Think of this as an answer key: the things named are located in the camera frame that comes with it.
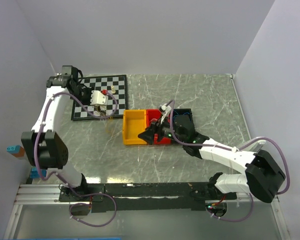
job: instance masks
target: marble table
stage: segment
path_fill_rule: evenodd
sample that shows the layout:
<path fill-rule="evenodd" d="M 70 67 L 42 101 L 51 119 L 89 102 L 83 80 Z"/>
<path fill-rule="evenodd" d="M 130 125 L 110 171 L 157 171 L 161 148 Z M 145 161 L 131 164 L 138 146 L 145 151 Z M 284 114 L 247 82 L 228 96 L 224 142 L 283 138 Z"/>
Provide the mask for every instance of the marble table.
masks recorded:
<path fill-rule="evenodd" d="M 129 109 L 155 109 L 175 99 L 176 108 L 191 108 L 199 133 L 230 146 L 249 140 L 228 75 L 130 74 L 127 79 Z M 189 156 L 177 144 L 125 146 L 122 119 L 110 122 L 107 133 L 105 121 L 71 121 L 71 110 L 69 101 L 58 133 L 68 147 L 68 161 L 88 183 L 205 182 L 217 172 L 235 173 Z M 59 182 L 54 176 L 44 183 Z"/>

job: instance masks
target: yellow object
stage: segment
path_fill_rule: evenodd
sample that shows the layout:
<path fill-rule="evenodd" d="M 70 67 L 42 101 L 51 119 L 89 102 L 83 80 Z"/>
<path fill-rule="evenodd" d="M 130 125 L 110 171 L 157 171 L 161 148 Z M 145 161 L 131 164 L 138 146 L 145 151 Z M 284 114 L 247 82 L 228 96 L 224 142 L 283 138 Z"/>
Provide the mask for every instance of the yellow object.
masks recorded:
<path fill-rule="evenodd" d="M 147 127 L 147 112 L 142 110 L 124 110 L 122 139 L 124 145 L 146 145 L 147 143 L 138 138 L 138 134 Z"/>

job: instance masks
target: tabletop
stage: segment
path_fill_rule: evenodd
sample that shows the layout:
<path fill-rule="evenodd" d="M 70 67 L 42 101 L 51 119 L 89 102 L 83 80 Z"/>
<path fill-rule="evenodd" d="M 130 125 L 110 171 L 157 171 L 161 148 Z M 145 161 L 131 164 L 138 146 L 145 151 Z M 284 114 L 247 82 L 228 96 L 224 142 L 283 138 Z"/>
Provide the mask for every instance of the tabletop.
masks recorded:
<path fill-rule="evenodd" d="M 237 95 L 228 75 L 129 74 L 128 108 L 156 109 L 175 99 L 190 108 L 197 132 L 229 145 L 249 140 Z M 217 172 L 235 173 L 210 160 L 188 155 L 178 144 L 123 144 L 122 119 L 71 121 L 68 101 L 58 134 L 68 147 L 68 161 L 88 183 L 206 182 Z M 51 177 L 47 184 L 60 181 Z M 42 184 L 41 180 L 33 183 Z"/>

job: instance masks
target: purple cable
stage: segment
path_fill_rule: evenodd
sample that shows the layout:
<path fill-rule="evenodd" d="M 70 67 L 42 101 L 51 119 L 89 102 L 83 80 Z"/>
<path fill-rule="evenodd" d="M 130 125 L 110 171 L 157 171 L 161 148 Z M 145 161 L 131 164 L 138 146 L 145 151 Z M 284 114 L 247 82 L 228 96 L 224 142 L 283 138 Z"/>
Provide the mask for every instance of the purple cable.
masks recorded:
<path fill-rule="evenodd" d="M 169 105 L 171 106 L 171 113 L 174 112 L 174 108 L 175 108 L 175 100 L 170 100 L 169 101 Z M 231 151 L 231 148 L 228 147 L 224 147 L 224 146 L 219 146 L 219 145 L 213 145 L 213 144 L 199 144 L 199 143 L 185 143 L 180 141 L 179 139 L 177 139 L 176 135 L 175 135 L 175 131 L 174 131 L 174 127 L 173 127 L 173 114 L 170 114 L 170 131 L 171 134 L 173 136 L 173 139 L 181 145 L 184 146 L 196 146 L 196 147 L 215 147 L 215 148 L 220 148 L 220 149 L 224 149 L 224 150 L 229 150 Z M 277 194 L 284 194 L 285 192 L 288 191 L 289 187 L 290 187 L 290 174 L 289 174 L 289 168 L 288 168 L 288 164 L 287 164 L 287 160 L 286 157 L 284 155 L 284 153 L 282 152 L 281 148 L 279 147 L 279 145 L 273 141 L 272 139 L 268 138 L 268 137 L 264 137 L 264 136 L 258 136 L 253 138 L 251 141 L 249 141 L 246 145 L 242 146 L 239 148 L 239 151 L 242 151 L 243 149 L 245 149 L 246 147 L 249 147 L 251 144 L 254 144 L 255 142 L 259 141 L 259 140 L 266 140 L 270 143 L 272 143 L 275 148 L 277 149 L 277 151 L 280 154 L 280 157 L 282 158 L 282 162 L 284 165 L 284 170 L 285 170 L 285 174 L 286 174 L 286 186 L 282 191 L 279 191 Z"/>
<path fill-rule="evenodd" d="M 108 119 L 109 117 L 111 117 L 113 114 L 115 114 L 115 112 L 117 111 L 117 108 L 118 108 L 118 101 L 116 100 L 116 98 L 110 93 L 110 92 L 107 92 L 107 95 L 110 96 L 113 100 L 114 100 L 114 103 L 115 103 L 115 107 L 114 107 L 114 110 L 112 111 L 112 113 L 108 116 L 96 116 L 94 115 L 93 113 L 89 112 L 88 109 L 79 101 L 79 99 L 77 99 L 74 95 L 72 95 L 71 93 L 68 93 L 68 92 L 58 92 L 56 94 L 54 94 L 52 96 L 52 98 L 50 98 L 45 106 L 45 109 L 44 109 L 44 112 L 43 112 L 43 116 L 42 116 L 42 122 L 40 124 L 40 128 L 39 128 L 39 131 L 36 135 L 36 138 L 35 138 L 35 141 L 34 141 L 34 164 L 35 164 L 35 167 L 37 169 L 37 172 L 40 176 L 40 178 L 43 180 L 43 181 L 47 181 L 51 175 L 55 174 L 63 183 L 67 184 L 68 187 L 70 188 L 70 190 L 77 196 L 79 197 L 90 197 L 90 196 L 96 196 L 96 195 L 102 195 L 102 196 L 106 196 L 108 198 L 110 198 L 113 203 L 114 203 L 114 214 L 113 216 L 111 217 L 111 219 L 109 221 L 107 221 L 106 223 L 104 224 L 100 224 L 100 225 L 94 225 L 94 224 L 90 224 L 90 223 L 87 223 L 85 221 L 82 221 L 78 218 L 76 218 L 75 216 L 73 216 L 71 214 L 71 209 L 74 207 L 74 206 L 78 206 L 78 205 L 88 205 L 86 203 L 76 203 L 74 205 L 72 205 L 70 208 L 69 208 L 69 213 L 70 213 L 70 216 L 71 218 L 73 218 L 74 220 L 77 220 L 78 222 L 80 223 L 83 223 L 85 225 L 88 225 L 88 226 L 91 226 L 91 227 L 103 227 L 109 223 L 111 223 L 111 221 L 115 218 L 116 214 L 117 214 L 117 204 L 116 204 L 116 201 L 113 197 L 111 197 L 110 195 L 108 194 L 105 194 L 105 193 L 91 193 L 91 194 L 85 194 L 85 195 L 81 195 L 79 193 L 77 193 L 73 188 L 72 186 L 70 186 L 70 184 L 67 183 L 67 181 L 62 177 L 60 176 L 57 172 L 55 171 L 52 171 L 49 173 L 49 175 L 47 177 L 44 177 L 43 174 L 42 174 L 42 171 L 40 169 L 40 165 L 39 165 L 39 159 L 38 159 L 38 145 L 39 145 L 39 140 L 40 140 L 40 135 L 41 133 L 43 132 L 43 129 L 44 129 L 44 122 L 46 121 L 46 118 L 47 118 L 47 114 L 48 114 L 48 110 L 49 110 L 49 107 L 52 103 L 52 101 L 54 100 L 54 98 L 60 96 L 60 95 L 68 95 L 70 96 L 71 98 L 73 98 L 82 108 L 83 110 L 85 110 L 90 116 L 96 118 L 96 119 L 100 119 L 100 120 L 103 120 L 103 119 Z"/>
<path fill-rule="evenodd" d="M 251 193 L 249 193 L 249 195 L 250 195 L 250 198 L 251 198 L 251 207 L 250 207 L 250 211 L 249 211 L 249 213 L 248 213 L 246 216 L 244 216 L 243 218 L 240 218 L 240 219 L 228 219 L 228 218 L 224 218 L 224 217 L 222 217 L 222 218 L 220 217 L 220 218 L 219 218 L 218 216 L 213 215 L 212 212 L 210 212 L 209 210 L 208 210 L 208 212 L 211 213 L 211 217 L 213 217 L 213 218 L 215 218 L 215 219 L 218 219 L 218 220 L 221 220 L 221 221 L 232 222 L 232 223 L 239 223 L 239 222 L 242 222 L 242 221 L 248 219 L 248 218 L 251 216 L 252 212 L 254 211 L 254 205 L 255 205 L 254 198 L 252 197 Z"/>

